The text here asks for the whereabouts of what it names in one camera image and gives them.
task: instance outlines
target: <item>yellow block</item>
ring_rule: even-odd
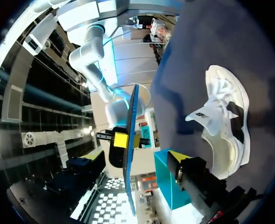
[[[87,159],[90,159],[90,160],[94,160],[96,159],[96,157],[102,152],[102,150],[100,152],[96,152],[94,153],[93,151],[90,152],[89,154],[86,154],[86,155],[83,155],[83,156],[80,156],[80,158],[87,158]]]
[[[177,153],[175,151],[172,151],[172,150],[169,150],[169,152],[179,161],[181,162],[181,160],[184,160],[184,159],[190,159],[191,157],[188,156],[188,155],[184,155],[184,154],[181,154],[181,153]]]
[[[115,133],[114,147],[127,148],[128,146],[128,135],[124,133]]]
[[[139,134],[136,134],[134,136],[134,141],[133,141],[133,148],[138,148],[139,147],[139,141],[141,139],[141,136]]]

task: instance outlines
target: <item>blue board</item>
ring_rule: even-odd
[[[131,207],[132,214],[135,216],[136,211],[134,208],[134,203],[131,195],[131,185],[130,185],[130,171],[131,171],[131,163],[133,159],[133,142],[134,142],[134,134],[135,134],[135,124],[137,118],[137,108],[138,108],[138,90],[139,86],[135,85],[131,98],[130,105],[128,110],[127,117],[127,134],[129,136],[128,146],[124,152],[124,160],[123,160],[123,176],[125,182],[125,190],[128,196],[128,201]]]

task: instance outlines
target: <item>gray table surface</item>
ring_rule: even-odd
[[[275,52],[251,14],[234,0],[196,0],[184,5],[151,85],[161,149],[200,156],[212,166],[212,150],[202,127],[185,116],[207,101],[205,71],[211,64],[232,71],[249,100],[249,164],[227,179],[258,193],[275,180]],[[246,220],[259,202],[239,216]]]

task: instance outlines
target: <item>red object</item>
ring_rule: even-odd
[[[141,122],[141,123],[139,123],[139,126],[140,126],[140,127],[147,126],[147,125],[148,125],[147,122]]]
[[[210,219],[210,221],[209,221],[207,224],[216,221],[218,218],[222,217],[223,215],[224,215],[224,213],[223,213],[222,211],[218,211],[218,212],[215,214],[215,216],[213,216],[213,218]]]

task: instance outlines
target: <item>sign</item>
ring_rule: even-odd
[[[148,125],[141,126],[140,128],[141,128],[142,138],[143,139],[151,139],[149,126]],[[145,145],[144,147],[151,148],[151,141],[150,141],[149,145]]]

